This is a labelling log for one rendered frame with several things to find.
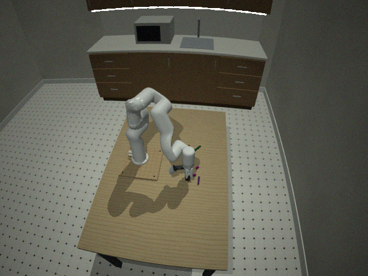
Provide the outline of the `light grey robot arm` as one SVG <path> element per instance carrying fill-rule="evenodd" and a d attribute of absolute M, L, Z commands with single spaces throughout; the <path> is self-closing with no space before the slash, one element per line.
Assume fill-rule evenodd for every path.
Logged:
<path fill-rule="evenodd" d="M 173 106 L 166 97 L 150 87 L 145 88 L 137 96 L 127 100 L 125 103 L 129 126 L 125 134 L 132 150 L 129 151 L 132 162 L 136 165 L 142 165 L 148 161 L 148 154 L 145 152 L 144 142 L 140 136 L 148 128 L 149 112 L 147 106 L 151 102 L 155 103 L 155 106 L 151 109 L 150 115 L 160 132 L 160 146 L 165 157 L 169 161 L 175 162 L 183 153 L 182 165 L 172 165 L 168 169 L 169 174 L 173 175 L 177 170 L 183 170 L 184 168 L 190 170 L 194 166 L 195 150 L 180 140 L 176 140 L 171 146 L 174 126 L 168 113 Z"/>

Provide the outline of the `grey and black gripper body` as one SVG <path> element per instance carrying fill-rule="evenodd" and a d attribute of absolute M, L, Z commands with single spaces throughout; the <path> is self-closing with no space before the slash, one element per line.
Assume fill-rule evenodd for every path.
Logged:
<path fill-rule="evenodd" d="M 184 172 L 185 172 L 185 178 L 186 179 L 188 178 L 188 176 L 193 178 L 193 167 L 190 170 L 188 168 L 184 168 Z"/>

